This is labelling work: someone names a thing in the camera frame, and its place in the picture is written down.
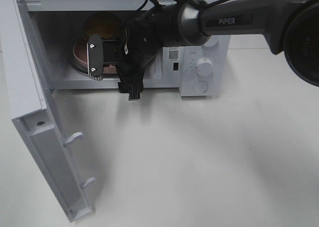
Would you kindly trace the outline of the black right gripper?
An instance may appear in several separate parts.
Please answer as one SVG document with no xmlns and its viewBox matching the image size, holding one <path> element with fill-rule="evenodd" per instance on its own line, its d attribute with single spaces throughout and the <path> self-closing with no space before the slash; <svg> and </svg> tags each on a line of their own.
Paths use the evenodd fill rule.
<svg viewBox="0 0 319 227">
<path fill-rule="evenodd" d="M 162 48 L 154 34 L 152 13 L 121 25 L 112 38 L 103 40 L 104 65 L 114 65 L 120 81 L 119 92 L 128 93 L 129 101 L 139 100 L 147 66 Z"/>
</svg>

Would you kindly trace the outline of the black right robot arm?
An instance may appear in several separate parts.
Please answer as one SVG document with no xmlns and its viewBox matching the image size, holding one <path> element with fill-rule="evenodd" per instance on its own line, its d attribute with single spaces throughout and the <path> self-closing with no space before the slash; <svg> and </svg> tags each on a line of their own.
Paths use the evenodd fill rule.
<svg viewBox="0 0 319 227">
<path fill-rule="evenodd" d="M 213 35 L 263 35 L 271 52 L 284 53 L 302 80 L 319 84 L 319 0 L 173 0 L 134 15 L 111 40 L 91 35 L 87 72 L 103 79 L 105 66 L 116 67 L 119 89 L 137 99 L 147 65 L 164 47 L 199 46 Z"/>
</svg>

